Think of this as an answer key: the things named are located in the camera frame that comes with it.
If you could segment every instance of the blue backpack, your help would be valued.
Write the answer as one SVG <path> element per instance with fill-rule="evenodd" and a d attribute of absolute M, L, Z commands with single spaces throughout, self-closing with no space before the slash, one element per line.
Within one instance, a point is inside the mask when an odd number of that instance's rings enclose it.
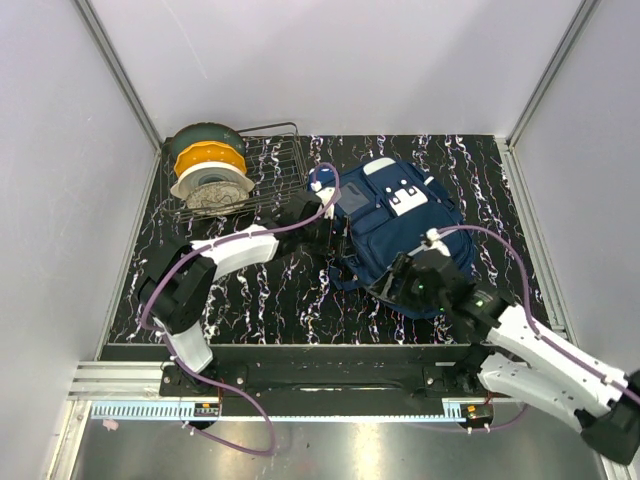
<path fill-rule="evenodd" d="M 321 188 L 335 185 L 329 169 L 319 170 L 316 181 Z M 329 277 L 345 291 L 368 289 L 398 253 L 419 251 L 427 230 L 463 223 L 446 189 L 429 172 L 401 160 L 379 158 L 342 173 L 340 193 L 334 230 L 345 235 L 345 246 L 337 255 L 343 271 L 330 267 Z M 458 268 L 470 278 L 475 247 L 469 232 L 450 233 L 443 241 Z M 409 318 L 433 318 L 440 313 L 389 306 Z"/>

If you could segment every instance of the wire rack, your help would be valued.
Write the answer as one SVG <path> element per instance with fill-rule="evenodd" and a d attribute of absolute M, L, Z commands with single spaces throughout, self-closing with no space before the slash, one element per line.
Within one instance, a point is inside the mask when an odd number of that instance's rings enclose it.
<path fill-rule="evenodd" d="M 236 207 L 233 215 L 273 209 L 295 192 L 305 188 L 308 173 L 304 168 L 300 135 L 295 123 L 276 123 L 237 130 L 246 142 L 247 177 L 255 188 L 247 200 L 218 208 L 188 208 L 186 203 L 170 193 L 177 181 L 173 171 L 174 160 L 169 154 L 171 138 L 162 147 L 160 195 L 162 210 L 180 222 L 221 216 L 229 206 Z"/>

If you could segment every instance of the white wall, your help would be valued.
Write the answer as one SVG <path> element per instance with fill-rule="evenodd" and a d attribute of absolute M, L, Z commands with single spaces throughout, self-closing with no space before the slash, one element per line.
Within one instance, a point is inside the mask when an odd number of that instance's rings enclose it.
<path fill-rule="evenodd" d="M 578 342 L 628 372 L 640 369 L 638 18 L 637 0 L 600 4 L 516 147 Z"/>
<path fill-rule="evenodd" d="M 0 2 L 0 478 L 92 359 L 153 153 L 70 1 Z"/>
<path fill-rule="evenodd" d="M 93 0 L 161 134 L 513 127 L 580 0 Z"/>

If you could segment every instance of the white plate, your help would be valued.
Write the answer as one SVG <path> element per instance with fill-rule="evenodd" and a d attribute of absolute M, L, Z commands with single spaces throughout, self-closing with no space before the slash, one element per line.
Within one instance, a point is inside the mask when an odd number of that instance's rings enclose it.
<path fill-rule="evenodd" d="M 210 183 L 212 180 L 233 182 L 240 185 L 247 192 L 253 190 L 255 184 L 233 165 L 222 162 L 202 162 L 187 168 L 180 178 L 171 187 L 171 194 L 185 200 L 191 192 L 200 185 Z"/>

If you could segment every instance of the yellow plate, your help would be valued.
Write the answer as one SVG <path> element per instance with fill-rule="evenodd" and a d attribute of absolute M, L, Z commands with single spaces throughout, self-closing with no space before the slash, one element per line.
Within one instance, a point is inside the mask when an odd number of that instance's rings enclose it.
<path fill-rule="evenodd" d="M 247 173 L 247 166 L 244 158 L 231 146 L 222 142 L 198 142 L 185 148 L 173 167 L 178 178 L 187 169 L 202 162 L 222 162 L 233 165 L 242 173 Z"/>

